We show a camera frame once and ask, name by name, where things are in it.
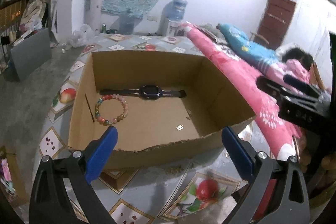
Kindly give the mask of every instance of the patterned tablecloth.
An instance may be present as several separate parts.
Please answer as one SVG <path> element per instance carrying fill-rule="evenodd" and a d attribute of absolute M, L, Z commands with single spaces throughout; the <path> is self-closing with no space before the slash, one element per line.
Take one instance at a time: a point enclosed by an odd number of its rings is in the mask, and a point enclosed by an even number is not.
<path fill-rule="evenodd" d="M 74 96 L 70 95 L 76 93 L 88 54 L 117 50 L 174 51 L 203 55 L 186 37 L 126 36 L 118 42 L 102 34 L 95 37 L 71 67 L 51 103 L 37 148 L 34 176 L 42 156 L 50 155 L 53 159 L 59 159 L 70 155 L 67 141 L 74 102 Z M 269 146 L 255 122 L 239 136 L 248 140 L 256 151 L 265 151 L 270 155 Z M 65 184 L 77 216 L 85 220 L 70 181 L 66 180 Z M 174 221 L 221 223 L 223 219 L 220 218 L 223 216 L 213 214 L 225 210 L 229 196 L 245 184 L 224 148 L 196 155 L 192 159 L 146 169 L 119 172 L 105 170 L 98 180 L 91 183 L 102 204 L 118 224 Z"/>

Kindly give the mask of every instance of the watch strap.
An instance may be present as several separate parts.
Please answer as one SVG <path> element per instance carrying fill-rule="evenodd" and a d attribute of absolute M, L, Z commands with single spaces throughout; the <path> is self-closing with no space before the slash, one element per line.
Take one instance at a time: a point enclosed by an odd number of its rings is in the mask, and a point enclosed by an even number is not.
<path fill-rule="evenodd" d="M 140 96 L 140 89 L 129 89 L 129 90 L 101 90 L 100 95 L 110 95 L 110 94 L 119 94 L 127 96 Z"/>
<path fill-rule="evenodd" d="M 184 90 L 161 90 L 162 97 L 177 97 L 184 98 L 186 97 L 186 93 Z"/>

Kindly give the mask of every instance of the metal bolt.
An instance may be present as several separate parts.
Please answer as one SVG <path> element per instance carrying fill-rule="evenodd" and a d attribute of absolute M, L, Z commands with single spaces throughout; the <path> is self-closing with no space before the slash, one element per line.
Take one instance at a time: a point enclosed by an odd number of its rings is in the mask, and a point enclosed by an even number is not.
<path fill-rule="evenodd" d="M 297 162 L 297 158 L 295 156 L 290 156 L 289 157 L 289 160 L 293 163 L 296 163 Z"/>
<path fill-rule="evenodd" d="M 267 154 L 265 152 L 259 152 L 258 153 L 258 157 L 261 158 L 261 159 L 266 159 L 267 158 Z"/>
<path fill-rule="evenodd" d="M 81 155 L 82 155 L 82 152 L 81 152 L 81 151 L 75 151 L 75 152 L 72 153 L 72 156 L 73 156 L 74 158 L 79 158 Z"/>
<path fill-rule="evenodd" d="M 44 156 L 44 157 L 42 158 L 42 161 L 43 161 L 43 162 L 48 162 L 48 161 L 49 161 L 49 159 L 50 159 L 50 157 L 49 157 L 49 156 Z"/>

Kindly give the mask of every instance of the electrical outlet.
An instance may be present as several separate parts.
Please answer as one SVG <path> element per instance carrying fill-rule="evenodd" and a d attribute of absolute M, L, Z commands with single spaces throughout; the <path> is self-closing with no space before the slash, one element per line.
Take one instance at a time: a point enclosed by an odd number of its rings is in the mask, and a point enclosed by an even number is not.
<path fill-rule="evenodd" d="M 150 20 L 150 21 L 157 21 L 158 18 L 157 18 L 157 17 L 154 17 L 154 16 L 148 16 L 148 17 L 147 17 L 147 20 Z"/>

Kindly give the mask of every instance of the gray floor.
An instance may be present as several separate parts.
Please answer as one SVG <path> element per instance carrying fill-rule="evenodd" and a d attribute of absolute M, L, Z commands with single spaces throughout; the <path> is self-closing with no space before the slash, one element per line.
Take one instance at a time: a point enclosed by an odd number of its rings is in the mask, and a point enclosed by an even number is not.
<path fill-rule="evenodd" d="M 60 48 L 53 49 L 52 59 L 23 82 L 9 82 L 0 75 L 0 146 L 6 144 L 16 149 L 28 193 L 32 188 L 36 147 L 48 108 L 82 49 L 71 48 L 64 54 Z"/>

